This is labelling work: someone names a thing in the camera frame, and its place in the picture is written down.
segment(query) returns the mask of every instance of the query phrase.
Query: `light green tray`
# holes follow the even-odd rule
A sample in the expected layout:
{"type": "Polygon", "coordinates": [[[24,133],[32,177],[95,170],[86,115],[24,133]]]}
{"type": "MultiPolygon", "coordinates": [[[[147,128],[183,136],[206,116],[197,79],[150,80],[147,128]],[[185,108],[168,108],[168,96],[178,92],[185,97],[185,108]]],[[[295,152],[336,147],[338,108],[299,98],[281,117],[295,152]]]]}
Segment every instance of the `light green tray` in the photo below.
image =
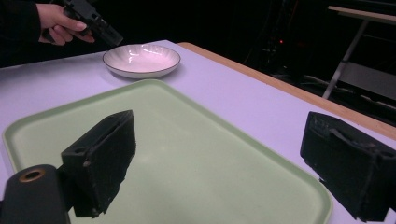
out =
{"type": "Polygon", "coordinates": [[[107,213],[77,223],[326,223],[311,175],[159,80],[138,81],[20,119],[4,132],[15,171],[61,152],[107,115],[132,109],[136,154],[107,213]]]}

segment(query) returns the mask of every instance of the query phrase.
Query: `table edge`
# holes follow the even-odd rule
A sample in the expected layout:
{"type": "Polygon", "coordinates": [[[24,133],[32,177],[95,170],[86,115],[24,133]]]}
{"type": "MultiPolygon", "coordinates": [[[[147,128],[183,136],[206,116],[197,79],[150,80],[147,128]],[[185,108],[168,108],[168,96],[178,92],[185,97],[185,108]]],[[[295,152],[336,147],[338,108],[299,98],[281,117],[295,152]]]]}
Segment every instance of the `table edge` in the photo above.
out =
{"type": "Polygon", "coordinates": [[[229,67],[229,68],[232,68],[233,70],[238,71],[246,76],[253,77],[267,85],[275,87],[275,88],[277,88],[281,91],[284,91],[290,95],[293,95],[301,100],[304,100],[304,101],[308,102],[309,104],[316,105],[324,110],[332,112],[335,115],[337,115],[343,119],[350,120],[362,127],[365,127],[365,128],[370,129],[376,133],[380,133],[386,137],[396,140],[396,127],[388,125],[387,123],[384,123],[377,119],[370,118],[370,117],[363,115],[357,111],[346,108],[342,105],[338,105],[338,104],[331,102],[327,99],[323,99],[323,98],[316,96],[315,94],[312,94],[308,91],[303,91],[303,90],[296,88],[286,82],[278,80],[274,77],[270,77],[264,73],[261,73],[257,70],[249,68],[245,65],[242,65],[241,63],[234,62],[234,61],[227,59],[223,56],[220,56],[214,52],[211,52],[207,49],[198,47],[190,42],[179,42],[177,44],[184,49],[193,51],[201,56],[206,57],[207,59],[210,59],[214,62],[220,63],[222,65],[229,67]]]}

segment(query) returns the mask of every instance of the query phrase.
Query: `white table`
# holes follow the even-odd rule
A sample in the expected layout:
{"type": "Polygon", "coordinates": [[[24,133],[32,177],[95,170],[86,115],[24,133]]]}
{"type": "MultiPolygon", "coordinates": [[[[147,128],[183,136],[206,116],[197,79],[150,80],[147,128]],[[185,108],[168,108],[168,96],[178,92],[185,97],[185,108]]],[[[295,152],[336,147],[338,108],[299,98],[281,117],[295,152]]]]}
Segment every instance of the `white table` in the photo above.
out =
{"type": "MultiPolygon", "coordinates": [[[[309,111],[339,118],[316,105],[215,63],[167,40],[153,42],[176,50],[179,67],[159,78],[249,134],[313,176],[300,157],[300,146],[309,111]]],[[[0,69],[0,129],[26,116],[80,100],[136,80],[111,74],[102,62],[104,52],[43,63],[0,69]]],[[[346,120],[379,141],[396,148],[396,140],[346,120]]],[[[0,143],[0,198],[13,170],[3,141],[0,143]]],[[[385,223],[395,224],[389,210],[385,223]]],[[[329,223],[361,223],[336,200],[329,223]]]]}

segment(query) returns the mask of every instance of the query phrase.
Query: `person's hand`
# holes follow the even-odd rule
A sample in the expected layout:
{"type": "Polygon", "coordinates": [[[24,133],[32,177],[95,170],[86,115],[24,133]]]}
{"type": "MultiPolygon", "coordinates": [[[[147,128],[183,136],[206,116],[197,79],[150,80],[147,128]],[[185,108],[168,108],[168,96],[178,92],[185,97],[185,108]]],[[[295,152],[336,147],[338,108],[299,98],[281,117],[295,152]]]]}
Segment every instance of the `person's hand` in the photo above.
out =
{"type": "MultiPolygon", "coordinates": [[[[91,32],[86,35],[79,33],[87,27],[87,24],[65,16],[63,7],[55,4],[36,4],[36,6],[40,17],[41,33],[49,29],[49,34],[54,40],[52,44],[64,45],[66,42],[72,41],[73,36],[89,43],[95,41],[91,32]]],[[[50,43],[43,35],[40,36],[38,41],[50,43]]]]}

